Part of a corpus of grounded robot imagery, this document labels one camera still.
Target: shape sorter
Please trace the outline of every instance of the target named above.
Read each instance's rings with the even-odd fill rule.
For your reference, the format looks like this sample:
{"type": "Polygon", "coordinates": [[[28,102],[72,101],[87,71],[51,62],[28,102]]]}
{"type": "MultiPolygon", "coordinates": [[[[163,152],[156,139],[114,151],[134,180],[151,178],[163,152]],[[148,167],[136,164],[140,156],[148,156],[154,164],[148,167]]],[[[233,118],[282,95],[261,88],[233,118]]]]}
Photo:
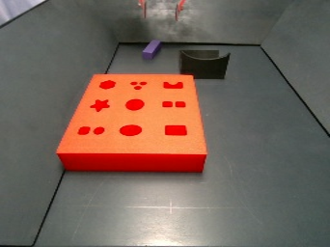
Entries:
{"type": "Polygon", "coordinates": [[[96,74],[56,154],[74,171],[202,172],[207,153],[194,77],[96,74]]]}

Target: rectangular hole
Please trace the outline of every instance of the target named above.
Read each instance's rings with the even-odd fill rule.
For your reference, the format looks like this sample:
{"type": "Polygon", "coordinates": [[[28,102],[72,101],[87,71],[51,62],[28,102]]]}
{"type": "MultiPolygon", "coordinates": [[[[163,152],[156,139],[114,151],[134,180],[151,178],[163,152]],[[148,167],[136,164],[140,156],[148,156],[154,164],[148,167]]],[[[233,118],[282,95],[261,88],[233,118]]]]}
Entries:
{"type": "Polygon", "coordinates": [[[166,125],[164,135],[187,135],[186,125],[166,125]]]}

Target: circular hole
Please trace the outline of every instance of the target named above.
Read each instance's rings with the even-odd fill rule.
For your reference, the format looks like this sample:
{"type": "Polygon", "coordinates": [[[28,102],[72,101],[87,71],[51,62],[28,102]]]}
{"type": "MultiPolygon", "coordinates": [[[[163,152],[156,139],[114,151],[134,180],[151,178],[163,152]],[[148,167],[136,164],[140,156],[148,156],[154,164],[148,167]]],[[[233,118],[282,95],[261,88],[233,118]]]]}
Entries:
{"type": "Polygon", "coordinates": [[[140,99],[131,99],[127,102],[127,109],[131,111],[139,110],[144,106],[144,102],[140,99]]]}
{"type": "Polygon", "coordinates": [[[99,87],[100,87],[102,89],[111,89],[111,88],[115,88],[115,86],[116,86],[116,82],[115,82],[115,81],[111,81],[111,80],[103,81],[103,82],[100,82],[100,84],[99,84],[99,87]]]}
{"type": "Polygon", "coordinates": [[[95,134],[95,135],[100,135],[100,134],[103,134],[103,132],[104,132],[104,127],[98,127],[98,128],[94,130],[94,134],[95,134]]]}
{"type": "Polygon", "coordinates": [[[138,125],[126,125],[120,128],[120,133],[127,136],[138,135],[142,132],[142,127],[138,125]]]}
{"type": "Polygon", "coordinates": [[[91,128],[88,126],[83,126],[83,127],[79,128],[78,133],[80,135],[87,135],[90,133],[90,130],[91,130],[91,128]]]}

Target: gray wall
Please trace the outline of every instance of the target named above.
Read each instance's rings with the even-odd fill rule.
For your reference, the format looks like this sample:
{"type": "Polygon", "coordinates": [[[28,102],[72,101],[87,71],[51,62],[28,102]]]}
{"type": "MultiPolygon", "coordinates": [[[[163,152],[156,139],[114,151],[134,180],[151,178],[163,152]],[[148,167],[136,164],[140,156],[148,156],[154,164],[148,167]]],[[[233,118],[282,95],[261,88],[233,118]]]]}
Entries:
{"type": "Polygon", "coordinates": [[[55,0],[0,29],[0,245],[34,243],[63,172],[55,149],[118,42],[79,0],[55,0]]]}
{"type": "Polygon", "coordinates": [[[178,2],[148,0],[146,19],[138,0],[98,0],[94,7],[122,42],[261,44],[291,0],[188,0],[175,22],[178,2]]]}
{"type": "Polygon", "coordinates": [[[329,132],[330,1],[294,1],[262,47],[329,132]]]}

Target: purple block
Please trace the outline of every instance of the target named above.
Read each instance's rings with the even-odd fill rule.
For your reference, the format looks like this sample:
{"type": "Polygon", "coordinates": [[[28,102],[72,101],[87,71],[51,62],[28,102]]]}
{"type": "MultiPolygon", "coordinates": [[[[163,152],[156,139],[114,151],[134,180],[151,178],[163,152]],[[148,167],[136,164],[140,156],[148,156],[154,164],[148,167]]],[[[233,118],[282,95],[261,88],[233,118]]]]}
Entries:
{"type": "Polygon", "coordinates": [[[142,51],[142,57],[144,59],[154,59],[156,53],[159,52],[162,47],[160,41],[152,40],[144,50],[142,51]]]}

